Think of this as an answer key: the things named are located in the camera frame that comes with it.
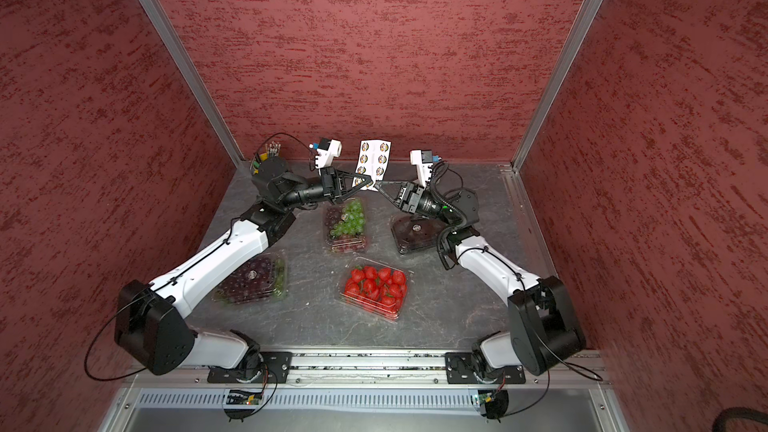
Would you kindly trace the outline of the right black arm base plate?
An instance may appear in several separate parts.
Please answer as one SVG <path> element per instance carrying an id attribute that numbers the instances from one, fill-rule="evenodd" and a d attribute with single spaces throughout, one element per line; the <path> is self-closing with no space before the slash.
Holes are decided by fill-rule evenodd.
<path id="1" fill-rule="evenodd" d="M 520 365 L 494 368 L 478 352 L 449 352 L 445 356 L 449 384 L 521 385 L 526 383 Z"/>

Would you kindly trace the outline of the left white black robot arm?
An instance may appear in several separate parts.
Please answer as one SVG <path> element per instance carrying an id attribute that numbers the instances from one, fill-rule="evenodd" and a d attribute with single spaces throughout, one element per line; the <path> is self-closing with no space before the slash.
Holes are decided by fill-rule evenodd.
<path id="1" fill-rule="evenodd" d="M 227 233 L 152 282 L 134 280 L 120 291 L 114 341 L 152 374 L 201 366 L 224 370 L 241 383 L 265 378 L 255 340 L 237 331 L 196 331 L 187 316 L 236 269 L 274 246 L 293 225 L 296 209 L 340 204 L 374 183 L 332 166 L 305 178 L 281 157 L 262 162 L 251 179 L 257 200 Z"/>

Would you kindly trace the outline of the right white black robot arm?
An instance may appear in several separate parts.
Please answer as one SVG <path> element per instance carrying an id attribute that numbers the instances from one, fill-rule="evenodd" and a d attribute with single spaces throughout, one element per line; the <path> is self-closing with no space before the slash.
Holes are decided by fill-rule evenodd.
<path id="1" fill-rule="evenodd" d="M 474 191 L 451 196 L 435 186 L 382 181 L 374 189 L 400 211 L 442 222 L 436 250 L 446 269 L 458 265 L 478 277 L 507 306 L 508 330 L 477 344 L 476 368 L 490 374 L 520 366 L 539 376 L 587 348 L 565 284 L 540 277 L 505 258 L 475 229 L 479 201 Z"/>

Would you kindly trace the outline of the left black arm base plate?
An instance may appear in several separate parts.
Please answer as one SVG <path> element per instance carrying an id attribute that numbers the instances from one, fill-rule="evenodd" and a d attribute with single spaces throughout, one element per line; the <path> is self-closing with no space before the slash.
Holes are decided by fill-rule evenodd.
<path id="1" fill-rule="evenodd" d="M 257 385 L 271 380 L 283 384 L 291 367 L 293 354 L 288 351 L 266 351 L 258 356 L 249 354 L 234 369 L 211 367 L 207 382 L 210 384 Z"/>

